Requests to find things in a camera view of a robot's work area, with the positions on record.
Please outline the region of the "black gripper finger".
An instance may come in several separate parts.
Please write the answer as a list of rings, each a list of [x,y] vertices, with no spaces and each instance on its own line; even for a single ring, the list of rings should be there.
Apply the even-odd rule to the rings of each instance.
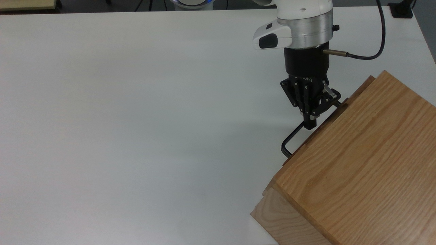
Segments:
[[[315,128],[316,116],[312,111],[319,104],[316,98],[321,94],[321,82],[317,79],[285,79],[280,85],[293,107],[298,107],[303,113],[304,128]]]
[[[324,83],[321,93],[313,99],[312,116],[318,117],[329,110],[330,107],[339,105],[340,98],[341,94],[338,91],[331,89],[327,83]]]

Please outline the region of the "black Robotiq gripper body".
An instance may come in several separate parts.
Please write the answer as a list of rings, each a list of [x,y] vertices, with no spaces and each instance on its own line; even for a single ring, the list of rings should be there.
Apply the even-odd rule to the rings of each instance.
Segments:
[[[324,54],[323,50],[328,48],[329,44],[307,49],[285,48],[285,71],[289,79],[294,82],[296,77],[310,78],[314,89],[323,90],[330,64],[329,55]]]

